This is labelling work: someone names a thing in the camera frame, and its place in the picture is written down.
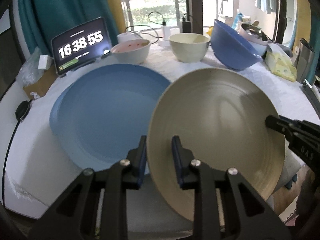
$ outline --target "cardboard box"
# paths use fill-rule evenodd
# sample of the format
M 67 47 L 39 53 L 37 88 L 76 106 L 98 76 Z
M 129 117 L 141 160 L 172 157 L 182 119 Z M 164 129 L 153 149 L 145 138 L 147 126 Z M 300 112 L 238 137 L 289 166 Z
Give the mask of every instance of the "cardboard box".
M 58 75 L 56 73 L 56 69 L 54 65 L 52 65 L 47 71 L 44 72 L 43 76 L 38 80 L 37 83 L 26 86 L 23 88 L 23 90 L 30 99 L 33 99 L 33 96 L 30 95 L 31 92 L 35 92 L 40 97 L 43 97 L 57 77 Z

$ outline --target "bowl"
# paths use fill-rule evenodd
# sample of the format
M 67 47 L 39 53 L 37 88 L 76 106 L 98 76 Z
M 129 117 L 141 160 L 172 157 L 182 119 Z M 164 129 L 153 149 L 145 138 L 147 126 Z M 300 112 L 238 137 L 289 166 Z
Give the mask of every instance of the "bowl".
M 257 26 L 243 23 L 239 30 L 239 33 L 247 41 L 251 41 L 256 44 L 265 45 L 268 44 L 268 36 L 260 30 Z
M 184 63 L 199 62 L 208 51 L 210 38 L 196 33 L 178 33 L 169 37 L 173 54 Z
M 141 64 L 149 54 L 151 42 L 149 40 L 124 41 L 112 47 L 112 55 L 119 63 Z
M 262 61 L 258 51 L 244 37 L 218 20 L 214 20 L 211 47 L 217 59 L 228 68 L 244 70 Z
M 261 45 L 261 44 L 258 44 L 258 43 L 254 43 L 254 42 L 252 42 L 252 41 L 248 41 L 251 45 L 252 45 L 252 47 L 254 47 L 256 50 L 257 50 L 257 52 L 258 52 L 258 54 L 262 57 L 264 54 L 265 54 L 265 52 L 267 51 L 267 45 Z

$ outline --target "yellow object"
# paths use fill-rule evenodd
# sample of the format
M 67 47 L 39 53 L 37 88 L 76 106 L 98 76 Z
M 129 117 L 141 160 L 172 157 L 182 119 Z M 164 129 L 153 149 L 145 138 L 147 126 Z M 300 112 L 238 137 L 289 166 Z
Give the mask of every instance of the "yellow object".
M 210 37 L 211 37 L 212 30 L 213 30 L 213 26 L 210 27 L 209 30 L 206 32 L 206 34 L 208 34 Z
M 311 8 L 308 0 L 297 0 L 297 32 L 293 47 L 299 46 L 301 38 L 310 42 Z
M 271 51 L 267 51 L 266 64 L 274 75 L 291 82 L 297 80 L 297 69 L 292 65 L 289 56 L 277 45 L 268 44 Z
M 126 26 L 121 6 L 121 0 L 108 0 L 108 5 L 110 7 L 113 18 L 116 21 L 119 33 L 123 33 Z

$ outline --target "white charger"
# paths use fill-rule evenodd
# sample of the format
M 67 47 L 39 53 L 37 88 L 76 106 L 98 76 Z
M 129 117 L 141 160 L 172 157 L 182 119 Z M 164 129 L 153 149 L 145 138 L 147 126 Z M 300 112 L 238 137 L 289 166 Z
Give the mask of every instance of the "white charger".
M 169 26 L 165 25 L 165 22 L 162 25 L 162 33 L 163 33 L 163 38 L 159 39 L 159 46 L 161 47 L 168 47 L 170 46 L 170 41 L 169 37 L 171 35 L 171 29 Z
M 49 55 L 40 55 L 38 69 L 48 70 L 52 64 L 52 58 Z

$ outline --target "blue plate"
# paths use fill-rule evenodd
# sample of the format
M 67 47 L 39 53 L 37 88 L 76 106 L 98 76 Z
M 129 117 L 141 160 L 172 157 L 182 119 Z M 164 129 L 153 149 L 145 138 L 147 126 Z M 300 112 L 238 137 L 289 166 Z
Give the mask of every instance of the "blue plate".
M 170 82 L 153 70 L 108 65 L 69 86 L 50 113 L 50 127 L 80 168 L 109 168 L 138 146 Z

